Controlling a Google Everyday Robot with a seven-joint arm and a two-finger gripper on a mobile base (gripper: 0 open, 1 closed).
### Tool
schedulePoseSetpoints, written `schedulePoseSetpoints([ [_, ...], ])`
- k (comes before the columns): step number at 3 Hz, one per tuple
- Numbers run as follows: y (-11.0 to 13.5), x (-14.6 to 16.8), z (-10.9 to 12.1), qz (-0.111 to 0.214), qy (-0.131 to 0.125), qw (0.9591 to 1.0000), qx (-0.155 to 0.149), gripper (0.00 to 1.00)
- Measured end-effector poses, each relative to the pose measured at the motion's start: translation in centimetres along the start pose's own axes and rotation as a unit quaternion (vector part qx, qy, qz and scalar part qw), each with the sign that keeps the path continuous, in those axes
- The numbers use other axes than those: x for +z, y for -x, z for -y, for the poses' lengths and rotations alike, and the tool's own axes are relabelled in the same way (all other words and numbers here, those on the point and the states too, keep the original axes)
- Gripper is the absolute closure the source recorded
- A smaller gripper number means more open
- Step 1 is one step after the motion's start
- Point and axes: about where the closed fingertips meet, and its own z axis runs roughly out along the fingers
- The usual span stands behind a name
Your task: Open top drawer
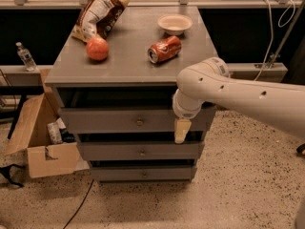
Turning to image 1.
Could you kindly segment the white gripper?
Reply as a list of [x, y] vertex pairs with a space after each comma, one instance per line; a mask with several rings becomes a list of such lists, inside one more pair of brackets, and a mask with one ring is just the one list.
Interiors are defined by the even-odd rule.
[[201, 111], [203, 102], [183, 94], [177, 89], [173, 95], [173, 111], [178, 117], [174, 121], [174, 142], [182, 144], [188, 131], [191, 129], [193, 119]]

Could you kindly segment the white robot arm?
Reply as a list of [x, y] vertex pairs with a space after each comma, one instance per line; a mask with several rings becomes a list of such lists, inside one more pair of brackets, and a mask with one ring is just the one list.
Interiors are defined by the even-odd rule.
[[237, 80], [214, 61], [182, 70], [175, 99], [194, 116], [220, 107], [206, 135], [193, 195], [182, 200], [192, 229], [304, 229], [305, 89]]

